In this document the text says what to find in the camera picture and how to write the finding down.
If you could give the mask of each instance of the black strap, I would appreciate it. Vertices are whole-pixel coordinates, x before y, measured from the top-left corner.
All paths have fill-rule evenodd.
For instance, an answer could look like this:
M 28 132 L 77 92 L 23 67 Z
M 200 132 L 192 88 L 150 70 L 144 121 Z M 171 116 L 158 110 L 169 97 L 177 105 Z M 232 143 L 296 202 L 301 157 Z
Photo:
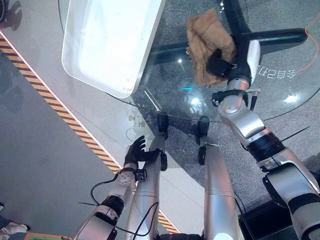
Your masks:
M 120 173 L 125 172 L 125 171 L 131 171 L 134 173 L 136 170 L 133 169 L 132 167 L 124 167 L 121 169 Z
M 124 201 L 120 197 L 115 196 L 115 195 L 107 196 L 106 199 L 103 200 L 101 205 L 104 205 L 104 206 L 107 206 L 107 207 L 113 209 L 118 216 L 121 215 L 121 213 L 125 207 Z M 115 224 L 113 224 L 114 223 L 113 221 L 112 222 L 107 221 L 107 222 L 114 225 L 114 226 L 117 224 L 117 221 L 115 222 Z
M 288 202 L 288 206 L 291 213 L 294 214 L 298 208 L 311 203 L 320 203 L 320 196 L 313 193 L 296 196 Z
M 241 89 L 214 92 L 212 94 L 211 101 L 215 107 L 218 107 L 218 105 L 224 100 L 225 97 L 231 96 L 231 95 L 236 95 L 236 96 L 242 95 L 245 105 L 248 106 L 248 94 L 245 90 L 241 90 Z

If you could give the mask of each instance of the gray floor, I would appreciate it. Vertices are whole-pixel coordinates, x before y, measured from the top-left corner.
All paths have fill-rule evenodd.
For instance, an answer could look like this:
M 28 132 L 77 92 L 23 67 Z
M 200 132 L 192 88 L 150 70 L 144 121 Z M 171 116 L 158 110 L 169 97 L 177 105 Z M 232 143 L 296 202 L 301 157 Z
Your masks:
M 93 207 L 90 189 L 114 174 L 0 53 L 0 227 L 73 237 Z M 95 191 L 98 201 L 112 184 Z M 123 212 L 119 227 L 126 227 Z M 166 231 L 159 226 L 160 233 Z M 12 239 L 23 239 L 17 234 Z M 119 231 L 117 239 L 124 239 Z

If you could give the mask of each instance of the black cable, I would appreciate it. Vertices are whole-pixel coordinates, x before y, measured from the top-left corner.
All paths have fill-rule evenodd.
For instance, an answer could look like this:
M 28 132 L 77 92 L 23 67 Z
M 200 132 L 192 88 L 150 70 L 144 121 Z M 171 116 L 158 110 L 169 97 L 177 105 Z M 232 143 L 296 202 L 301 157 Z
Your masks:
M 154 205 L 156 205 L 156 207 L 155 207 L 155 210 L 154 210 L 154 212 L 153 212 L 153 214 L 152 214 L 152 219 L 151 219 L 151 223 L 150 223 L 150 227 L 149 227 L 149 229 L 148 229 L 148 232 L 145 233 L 145 234 L 138 234 L 138 231 L 139 231 L 142 223 L 145 221 L 146 217 L 149 215 L 149 212 L 150 212 L 150 210 L 152 209 L 152 207 L 153 207 Z M 148 211 L 146 212 L 146 214 L 144 215 L 142 221 L 140 222 L 140 224 L 139 224 L 139 226 L 138 226 L 138 228 L 137 228 L 137 231 L 132 232 L 132 231 L 123 229 L 123 228 L 121 228 L 121 227 L 119 227 L 119 226 L 116 226 L 116 228 L 119 229 L 119 230 L 121 230 L 121 231 L 124 231 L 124 232 L 126 232 L 126 233 L 133 234 L 134 237 L 133 237 L 132 240 L 134 240 L 134 239 L 136 238 L 136 236 L 139 236 L 139 237 L 147 236 L 147 235 L 150 233 L 150 231 L 151 231 L 151 227 L 152 227 L 152 224 L 153 224 L 153 222 L 154 222 L 154 218 L 155 218 L 155 214 L 156 214 L 156 212 L 157 212 L 158 206 L 159 206 L 159 202 L 157 201 L 157 202 L 155 202 L 154 204 L 152 204 L 152 205 L 149 207 Z
M 247 220 L 246 220 L 246 218 L 245 218 L 245 216 L 244 216 L 244 213 L 243 213 L 242 210 L 241 210 L 241 207 L 240 207 L 237 199 L 234 199 L 234 200 L 235 200 L 236 205 L 238 206 L 238 209 L 239 209 L 239 211 L 240 211 L 241 217 L 242 217 L 242 219 L 243 219 L 243 223 L 244 223 L 246 229 L 248 230 L 248 232 L 249 232 L 249 234 L 250 234 L 250 237 L 251 237 L 253 240 L 255 240 L 254 234 L 252 233 L 252 231 L 251 231 L 251 229 L 250 229 L 250 227 L 249 227 L 249 225 L 248 225 L 248 222 L 247 222 Z
M 97 204 L 87 203 L 87 202 L 78 202 L 78 204 L 90 205 L 90 206 L 98 206 Z
M 59 11 L 59 18 L 60 18 L 60 24 L 61 24 L 62 32 L 63 32 L 63 34 L 65 34 L 65 29 L 64 29 L 64 26 L 62 24 L 62 18 L 61 18 L 60 0 L 58 0 L 58 11 Z
M 238 197 L 238 199 L 240 200 L 242 206 L 243 206 L 243 209 L 244 209 L 244 213 L 247 214 L 247 210 L 246 210 L 246 207 L 244 205 L 244 202 L 241 200 L 241 198 L 238 196 L 238 194 L 236 193 L 236 191 L 233 191 L 234 194 Z
M 95 199 L 95 197 L 94 197 L 94 189 L 95 189 L 96 187 L 102 185 L 102 184 L 108 184 L 108 183 L 111 183 L 111 182 L 115 181 L 115 180 L 117 179 L 118 175 L 119 175 L 119 173 L 116 173 L 116 174 L 114 175 L 114 178 L 113 178 L 112 180 L 99 182 L 99 183 L 97 183 L 96 185 L 94 185 L 94 186 L 91 188 L 91 190 L 90 190 L 90 196 L 91 196 L 92 200 L 93 200 L 96 204 L 87 203 L 87 202 L 79 202 L 79 204 L 85 204 L 85 205 L 91 205 L 91 206 L 98 206 L 98 205 L 100 205 L 100 203 L 98 203 L 98 201 L 97 201 L 97 200 Z M 156 207 L 155 207 L 155 210 L 154 210 L 154 212 L 153 212 L 153 214 L 152 214 L 152 219 L 151 219 L 151 223 L 150 223 L 150 227 L 149 227 L 149 229 L 148 229 L 148 232 L 145 233 L 145 234 L 138 234 L 139 229 L 141 228 L 142 224 L 144 223 L 145 219 L 146 219 L 147 216 L 149 215 L 149 213 L 150 213 L 150 211 L 151 211 L 151 209 L 153 208 L 154 205 L 156 205 Z M 156 212 L 157 212 L 158 206 L 159 206 L 159 202 L 156 201 L 154 204 L 152 204 L 152 205 L 149 207 L 148 211 L 147 211 L 146 214 L 144 215 L 143 219 L 141 220 L 141 222 L 140 222 L 140 224 L 139 224 L 139 226 L 138 226 L 138 228 L 137 228 L 137 230 L 136 230 L 135 232 L 132 232 L 132 231 L 123 229 L 123 228 L 118 227 L 118 226 L 115 226 L 115 227 L 116 227 L 117 229 L 121 230 L 121 231 L 126 232 L 126 233 L 133 234 L 134 237 L 133 237 L 132 240 L 135 240 L 135 239 L 136 239 L 136 236 L 139 236 L 139 237 L 147 236 L 147 235 L 150 233 L 150 231 L 151 231 L 151 227 L 152 227 L 152 224 L 153 224 L 153 222 L 154 222 L 154 218 L 155 218 L 155 214 L 156 214 Z
M 297 135 L 297 134 L 299 134 L 299 133 L 303 132 L 304 130 L 306 130 L 306 129 L 310 128 L 310 127 L 311 127 L 311 126 L 307 126 L 307 127 L 305 127 L 304 129 L 301 129 L 300 131 L 297 131 L 296 133 L 294 133 L 294 134 L 292 134 L 292 135 L 290 135 L 290 136 L 286 137 L 285 139 L 281 140 L 281 142 L 283 142 L 283 141 L 285 141 L 285 140 L 288 140 L 289 138 L 291 138 L 291 137 L 293 137 L 293 136 L 295 136 L 295 135 Z
M 146 214 L 145 214 L 144 217 L 142 218 L 142 220 L 141 220 L 138 228 L 136 229 L 135 234 L 134 234 L 132 240 L 135 240 L 135 239 L 136 239 L 136 236 L 138 235 L 139 229 L 141 228 L 142 224 L 144 223 L 145 219 L 147 218 L 150 210 L 152 209 L 152 207 L 153 207 L 154 205 L 156 205 L 156 208 L 155 208 L 155 210 L 154 210 L 154 212 L 153 212 L 153 215 L 152 215 L 150 228 L 149 228 L 149 231 L 148 231 L 144 236 L 146 236 L 146 235 L 149 234 L 149 232 L 150 232 L 150 230 L 151 230 L 152 223 L 153 223 L 153 221 L 154 221 L 155 213 L 157 212 L 157 209 L 158 209 L 158 205 L 159 205 L 159 202 L 158 202 L 158 201 L 156 201 L 154 204 L 152 204 L 151 207 L 149 208 L 149 210 L 146 212 Z
M 94 185 L 94 186 L 91 188 L 91 190 L 90 190 L 91 199 L 92 199 L 97 205 L 100 205 L 100 203 L 99 203 L 99 202 L 95 199 L 95 197 L 94 197 L 94 189 L 95 189 L 96 187 L 102 185 L 102 184 L 108 184 L 108 183 L 114 182 L 114 181 L 117 179 L 118 176 L 119 176 L 119 173 L 116 173 L 116 174 L 114 175 L 114 178 L 113 178 L 112 180 L 99 182 L 99 183 L 97 183 L 96 185 Z
M 240 144 L 241 144 L 241 147 L 242 147 L 244 150 L 246 150 L 247 152 L 249 152 L 249 150 L 246 149 L 245 146 L 244 146 L 241 142 L 240 142 Z

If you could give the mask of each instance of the wire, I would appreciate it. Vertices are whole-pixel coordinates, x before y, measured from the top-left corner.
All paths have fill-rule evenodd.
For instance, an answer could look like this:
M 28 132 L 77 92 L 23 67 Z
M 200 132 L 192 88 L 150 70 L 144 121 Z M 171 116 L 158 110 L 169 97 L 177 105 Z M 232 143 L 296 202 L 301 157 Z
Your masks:
M 90 205 L 90 206 L 98 206 L 97 204 L 87 203 L 87 202 L 78 202 L 78 204 Z
M 238 194 L 237 194 L 235 191 L 233 191 L 233 192 L 234 192 L 234 194 L 238 197 L 238 199 L 240 200 L 240 202 L 241 202 L 241 204 L 242 204 L 242 206 L 243 206 L 243 209 L 244 209 L 245 214 L 247 214 L 247 210 L 246 210 L 246 207 L 245 207 L 245 205 L 244 205 L 244 202 L 241 200 L 241 198 L 238 196 Z
M 306 26 L 306 28 L 304 29 L 305 34 L 307 34 L 308 37 L 311 38 L 314 41 L 315 47 L 316 47 L 316 51 L 315 51 L 315 55 L 314 55 L 313 59 L 311 60 L 311 62 L 309 62 L 309 64 L 307 66 L 305 66 L 304 68 L 299 69 L 298 70 L 299 73 L 304 71 L 304 70 L 306 70 L 307 68 L 309 68 L 314 63 L 314 61 L 316 60 L 316 58 L 317 58 L 317 56 L 319 54 L 319 43 L 317 42 L 317 40 L 313 36 L 311 36 L 310 33 L 308 33 L 308 28 L 310 28 L 313 24 L 315 24 L 315 22 L 319 19 L 319 17 L 320 17 L 320 12 L 316 16 L 316 18 L 308 26 Z
M 150 210 L 152 209 L 152 207 L 153 207 L 154 205 L 156 205 L 156 207 L 155 207 L 154 212 L 153 212 L 153 214 L 152 214 L 152 219 L 151 219 L 151 223 L 150 223 L 150 227 L 149 227 L 149 229 L 148 229 L 148 232 L 145 233 L 145 234 L 138 234 L 138 231 L 139 231 L 142 223 L 145 221 L 146 217 L 149 215 L 149 212 L 150 212 Z M 119 230 L 121 230 L 121 231 L 123 231 L 123 232 L 129 233 L 129 234 L 133 234 L 134 237 L 133 237 L 132 240 L 134 240 L 134 239 L 136 238 L 136 236 L 139 236 L 139 237 L 147 236 L 147 235 L 150 233 L 150 231 L 151 231 L 151 227 L 152 227 L 152 224 L 153 224 L 153 222 L 154 222 L 154 218 L 155 218 L 155 214 L 156 214 L 156 212 L 157 212 L 158 206 L 159 206 L 159 202 L 157 201 L 157 202 L 155 202 L 154 204 L 152 204 L 152 205 L 149 207 L 148 211 L 147 211 L 146 214 L 144 215 L 143 219 L 141 220 L 141 222 L 140 222 L 140 224 L 139 224 L 139 226 L 138 226 L 138 228 L 137 228 L 137 230 L 136 230 L 135 232 L 132 232 L 132 231 L 123 229 L 123 228 L 118 227 L 118 226 L 116 226 L 116 228 L 119 229 Z
M 246 149 L 245 146 L 244 146 L 241 142 L 240 142 L 240 144 L 241 144 L 241 147 L 242 147 L 244 150 L 246 150 L 247 152 L 249 152 L 249 150 Z
M 248 230 L 248 232 L 249 232 L 249 234 L 250 234 L 250 237 L 251 237 L 253 240 L 255 240 L 254 234 L 252 233 L 252 231 L 251 231 L 251 229 L 250 229 L 250 227 L 249 227 L 249 225 L 248 225 L 248 222 L 247 222 L 247 220 L 246 220 L 246 218 L 245 218 L 245 216 L 244 216 L 244 213 L 243 213 L 242 210 L 241 210 L 241 207 L 240 207 L 237 199 L 234 199 L 234 200 L 235 200 L 236 205 L 238 206 L 238 209 L 239 209 L 239 211 L 240 211 L 241 217 L 242 217 L 242 219 L 243 219 L 243 223 L 244 223 L 246 229 Z
M 99 203 L 99 202 L 95 199 L 95 197 L 94 197 L 94 189 L 95 189 L 96 187 L 102 185 L 102 184 L 108 184 L 108 183 L 114 182 L 114 181 L 117 179 L 118 176 L 119 176 L 119 173 L 116 173 L 116 174 L 114 175 L 114 178 L 113 178 L 112 180 L 99 182 L 99 183 L 97 183 L 96 185 L 94 185 L 94 186 L 91 188 L 91 190 L 90 190 L 91 199 L 92 199 L 97 205 L 100 205 L 100 203 Z
M 60 0 L 58 0 L 58 11 L 59 11 L 59 18 L 60 18 L 60 24 L 61 24 L 62 32 L 63 32 L 63 34 L 65 34 L 65 29 L 64 29 L 64 26 L 63 26 L 63 24 L 62 24 Z
M 139 229 L 141 228 L 142 224 L 144 223 L 145 219 L 147 218 L 147 216 L 148 216 L 151 208 L 152 208 L 155 204 L 156 204 L 156 208 L 155 208 L 155 210 L 154 210 L 154 212 L 153 212 L 153 215 L 152 215 L 152 220 L 151 220 L 150 228 L 149 228 L 149 231 L 145 234 L 145 236 L 149 234 L 149 232 L 150 232 L 150 230 L 151 230 L 152 223 L 153 223 L 153 221 L 154 221 L 155 213 L 156 213 L 156 211 L 157 211 L 157 209 L 158 209 L 158 205 L 159 205 L 159 202 L 158 202 L 158 201 L 155 202 L 154 204 L 152 204 L 151 207 L 149 208 L 149 210 L 146 212 L 146 214 L 144 215 L 143 219 L 141 220 L 141 222 L 140 222 L 137 230 L 135 231 L 135 234 L 134 234 L 132 240 L 135 240 L 135 239 L 136 239 L 136 236 L 138 235 Z
M 299 134 L 299 133 L 303 132 L 304 130 L 306 130 L 306 129 L 310 128 L 310 127 L 311 127 L 311 126 L 307 126 L 307 127 L 305 127 L 304 129 L 301 129 L 300 131 L 297 131 L 296 133 L 294 133 L 294 134 L 292 134 L 292 135 L 290 135 L 290 136 L 286 137 L 285 139 L 281 140 L 281 142 L 284 142 L 285 140 L 288 140 L 289 138 L 291 138 L 291 137 L 293 137 L 293 136 L 295 136 L 295 135 L 297 135 L 297 134 Z
M 113 178 L 112 180 L 99 182 L 99 183 L 97 183 L 96 185 L 94 185 L 94 186 L 91 188 L 91 190 L 90 190 L 90 196 L 91 196 L 92 200 L 93 200 L 96 204 L 87 203 L 87 202 L 79 202 L 79 204 L 90 205 L 90 206 L 98 206 L 98 205 L 100 205 L 100 203 L 99 203 L 99 202 L 95 199 L 95 197 L 94 197 L 94 189 L 95 189 L 96 187 L 102 185 L 102 184 L 108 184 L 108 183 L 111 183 L 111 182 L 115 181 L 115 180 L 117 179 L 118 175 L 119 175 L 119 173 L 116 173 L 116 174 L 114 175 L 114 178 Z M 144 223 L 145 219 L 146 219 L 147 216 L 149 215 L 151 209 L 152 209 L 153 206 L 155 206 L 155 205 L 156 205 L 156 207 L 155 207 L 154 212 L 153 212 L 153 214 L 152 214 L 152 219 L 151 219 L 151 223 L 150 223 L 150 227 L 149 227 L 149 229 L 148 229 L 148 232 L 145 233 L 145 234 L 139 234 L 139 233 L 138 233 L 139 229 L 141 228 L 141 226 L 142 226 L 142 224 Z M 136 230 L 135 232 L 132 232 L 132 231 L 123 229 L 123 228 L 121 228 L 121 227 L 119 227 L 119 226 L 115 226 L 115 227 L 116 227 L 117 229 L 123 231 L 123 232 L 129 233 L 129 234 L 133 234 L 134 237 L 133 237 L 132 240 L 135 240 L 135 239 L 136 239 L 136 236 L 139 236 L 139 237 L 147 236 L 147 235 L 150 233 L 150 231 L 151 231 L 151 227 L 152 227 L 152 224 L 153 224 L 153 222 L 154 222 L 154 218 L 155 218 L 155 214 L 156 214 L 156 212 L 157 212 L 158 206 L 159 206 L 159 202 L 156 201 L 154 204 L 152 204 L 152 205 L 149 207 L 148 211 L 147 211 L 146 214 L 144 215 L 143 219 L 141 220 L 141 222 L 140 222 L 140 224 L 139 224 L 139 226 L 138 226 L 138 228 L 137 228 L 137 230 Z

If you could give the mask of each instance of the glass table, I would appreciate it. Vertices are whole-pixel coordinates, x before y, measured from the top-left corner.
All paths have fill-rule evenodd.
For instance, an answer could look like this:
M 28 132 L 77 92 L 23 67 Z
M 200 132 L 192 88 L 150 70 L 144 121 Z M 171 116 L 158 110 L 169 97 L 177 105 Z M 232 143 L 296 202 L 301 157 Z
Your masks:
M 320 60 L 315 57 L 316 44 L 307 39 L 303 28 L 315 19 L 320 3 L 301 5 L 299 10 L 277 0 L 259 4 L 246 0 L 205 1 L 196 7 L 187 3 L 166 2 L 139 87 L 120 101 L 176 118 L 197 120 L 206 115 L 211 121 L 220 122 L 211 96 L 213 92 L 226 90 L 226 83 L 212 88 L 197 85 L 192 61 L 186 54 L 188 17 L 210 8 L 216 9 L 230 33 L 260 40 L 263 56 L 251 88 L 260 89 L 254 111 L 262 119 L 288 113 L 319 91 Z M 69 0 L 59 0 L 58 4 L 64 29 Z M 288 13 L 292 13 L 292 18 L 288 19 Z M 308 33 L 319 41 L 317 26 L 311 26 Z M 315 61 L 308 66 L 314 57 Z

